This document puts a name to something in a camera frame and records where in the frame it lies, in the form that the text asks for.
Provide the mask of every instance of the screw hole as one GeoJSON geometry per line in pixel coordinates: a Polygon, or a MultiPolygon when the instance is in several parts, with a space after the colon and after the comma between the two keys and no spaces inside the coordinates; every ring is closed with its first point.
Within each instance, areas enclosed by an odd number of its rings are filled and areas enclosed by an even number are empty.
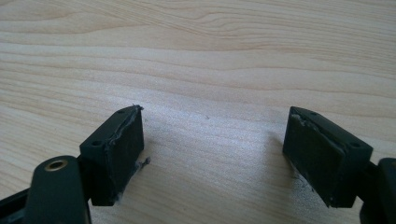
{"type": "Polygon", "coordinates": [[[360,147],[361,146],[359,143],[351,143],[350,145],[352,145],[353,147],[360,147]]]}
{"type": "Polygon", "coordinates": [[[46,166],[45,170],[49,172],[57,171],[64,168],[66,165],[67,165],[67,161],[65,160],[53,161],[46,166]]]}
{"type": "Polygon", "coordinates": [[[100,146],[100,145],[102,145],[102,141],[93,141],[93,142],[92,142],[92,145],[93,145],[94,147],[100,146]]]}

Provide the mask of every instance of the metal ring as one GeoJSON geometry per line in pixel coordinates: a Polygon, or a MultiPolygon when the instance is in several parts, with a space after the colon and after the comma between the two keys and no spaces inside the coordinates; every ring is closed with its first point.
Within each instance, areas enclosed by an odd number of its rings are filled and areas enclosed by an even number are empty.
{"type": "Polygon", "coordinates": [[[48,172],[53,172],[63,169],[66,165],[67,165],[66,160],[52,161],[51,163],[47,164],[46,168],[44,169],[48,172]]]}

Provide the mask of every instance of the wooden table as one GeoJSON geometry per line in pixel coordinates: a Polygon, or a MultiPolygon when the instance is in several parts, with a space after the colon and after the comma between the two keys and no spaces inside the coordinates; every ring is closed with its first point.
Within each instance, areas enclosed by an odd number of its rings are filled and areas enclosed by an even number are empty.
{"type": "Polygon", "coordinates": [[[93,223],[359,223],[282,155],[291,105],[396,157],[393,0],[60,1],[0,6],[0,198],[113,112],[152,163],[93,223]]]}

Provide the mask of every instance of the black clamp jaw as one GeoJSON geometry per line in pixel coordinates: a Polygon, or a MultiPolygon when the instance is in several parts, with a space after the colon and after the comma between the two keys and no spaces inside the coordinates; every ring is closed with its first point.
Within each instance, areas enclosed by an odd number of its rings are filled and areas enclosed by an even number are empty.
{"type": "Polygon", "coordinates": [[[373,148],[320,114],[291,107],[283,153],[331,207],[363,201],[361,223],[396,223],[396,159],[370,162],[373,148]]]}
{"type": "Polygon", "coordinates": [[[35,168],[31,187],[0,201],[0,224],[91,223],[92,205],[112,206],[132,175],[144,148],[141,110],[114,113],[80,145],[80,155],[61,156],[35,168]]]}

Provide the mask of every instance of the light wood surface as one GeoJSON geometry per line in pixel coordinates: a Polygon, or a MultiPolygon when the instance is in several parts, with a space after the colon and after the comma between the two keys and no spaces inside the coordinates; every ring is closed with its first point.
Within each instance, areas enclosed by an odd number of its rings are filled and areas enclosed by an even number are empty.
{"type": "Polygon", "coordinates": [[[5,0],[0,199],[143,111],[152,163],[93,223],[359,223],[282,155],[289,107],[396,157],[396,2],[5,0]]]}

